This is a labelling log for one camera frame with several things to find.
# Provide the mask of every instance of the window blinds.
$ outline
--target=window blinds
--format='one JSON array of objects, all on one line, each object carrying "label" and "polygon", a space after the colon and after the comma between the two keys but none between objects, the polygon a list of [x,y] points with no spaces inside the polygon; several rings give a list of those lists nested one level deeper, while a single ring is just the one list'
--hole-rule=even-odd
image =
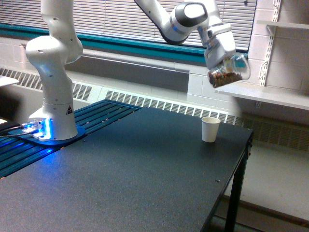
[{"label": "window blinds", "polygon": [[[183,0],[158,0],[171,12]],[[257,0],[217,0],[223,22],[232,24],[237,49],[248,50]],[[40,0],[0,0],[0,23],[47,28]],[[134,0],[75,0],[74,23],[79,33],[164,42],[159,30]],[[192,32],[184,44],[201,46]]]}]

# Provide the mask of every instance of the white paper cup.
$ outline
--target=white paper cup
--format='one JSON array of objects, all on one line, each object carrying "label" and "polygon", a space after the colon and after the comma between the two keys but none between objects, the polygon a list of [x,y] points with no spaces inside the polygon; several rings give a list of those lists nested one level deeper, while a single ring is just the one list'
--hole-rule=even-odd
[{"label": "white paper cup", "polygon": [[220,120],[214,117],[202,118],[202,140],[207,143],[213,143],[216,140]]}]

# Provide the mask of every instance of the table surface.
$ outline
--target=table surface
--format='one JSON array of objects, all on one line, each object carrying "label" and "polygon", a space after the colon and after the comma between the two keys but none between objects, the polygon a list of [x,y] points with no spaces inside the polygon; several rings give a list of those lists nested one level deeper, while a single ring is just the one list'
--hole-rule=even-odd
[{"label": "table surface", "polygon": [[141,109],[0,181],[3,231],[200,231],[252,130]]},{"label": "table surface", "polygon": [[19,81],[14,78],[0,75],[0,87],[17,84],[18,82]]}]

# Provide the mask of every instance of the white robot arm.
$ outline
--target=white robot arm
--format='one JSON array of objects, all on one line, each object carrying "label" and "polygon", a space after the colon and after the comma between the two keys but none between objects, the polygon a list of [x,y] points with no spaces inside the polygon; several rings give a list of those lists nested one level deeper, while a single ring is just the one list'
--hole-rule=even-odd
[{"label": "white robot arm", "polygon": [[41,141],[66,140],[77,135],[73,112],[72,81],[64,65],[83,53],[73,24],[73,0],[41,0],[41,14],[50,30],[28,42],[26,55],[38,70],[43,85],[43,106],[30,121],[42,122],[32,136]]},{"label": "white robot arm", "polygon": [[178,4],[171,14],[157,0],[134,0],[156,24],[169,44],[182,44],[197,29],[205,50],[208,69],[236,53],[230,24],[223,24],[215,0],[193,0]]}]

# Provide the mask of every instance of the white shelf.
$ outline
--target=white shelf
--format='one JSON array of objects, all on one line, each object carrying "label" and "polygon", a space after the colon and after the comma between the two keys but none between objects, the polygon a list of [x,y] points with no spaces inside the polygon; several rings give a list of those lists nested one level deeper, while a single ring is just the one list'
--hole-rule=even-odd
[{"label": "white shelf", "polygon": [[266,25],[271,35],[275,34],[276,27],[294,28],[294,29],[309,29],[308,24],[273,22],[273,21],[264,21],[264,20],[258,20],[257,23]]},{"label": "white shelf", "polygon": [[261,87],[244,82],[234,82],[217,88],[216,93],[309,110],[309,94],[282,88]]},{"label": "white shelf", "polygon": [[272,22],[272,21],[264,21],[264,20],[258,20],[257,23],[269,25],[269,26],[276,26],[276,27],[280,27],[280,28],[309,29],[309,24]]},{"label": "white shelf", "polygon": [[19,81],[14,78],[0,75],[0,87],[17,84],[18,82]]}]

